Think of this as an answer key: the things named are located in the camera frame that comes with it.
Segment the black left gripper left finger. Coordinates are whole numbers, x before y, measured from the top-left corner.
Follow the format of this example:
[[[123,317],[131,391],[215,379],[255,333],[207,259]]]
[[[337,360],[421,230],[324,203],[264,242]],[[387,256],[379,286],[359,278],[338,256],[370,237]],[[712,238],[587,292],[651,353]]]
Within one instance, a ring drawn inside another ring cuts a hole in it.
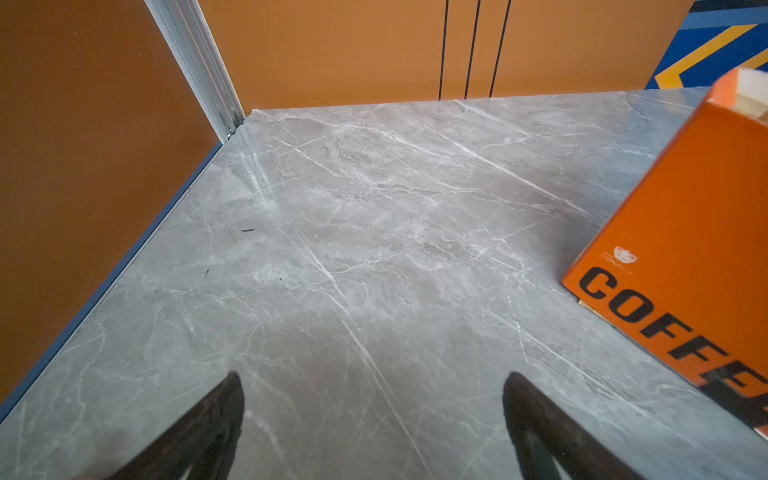
[[[227,376],[110,478],[226,479],[244,418],[240,376]]]

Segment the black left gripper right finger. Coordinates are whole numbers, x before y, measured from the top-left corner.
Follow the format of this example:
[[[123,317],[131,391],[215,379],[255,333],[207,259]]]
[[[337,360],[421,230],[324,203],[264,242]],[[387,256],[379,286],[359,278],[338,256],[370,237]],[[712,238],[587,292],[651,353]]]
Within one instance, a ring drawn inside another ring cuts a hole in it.
[[[504,419],[524,479],[640,479],[519,372],[507,377]]]

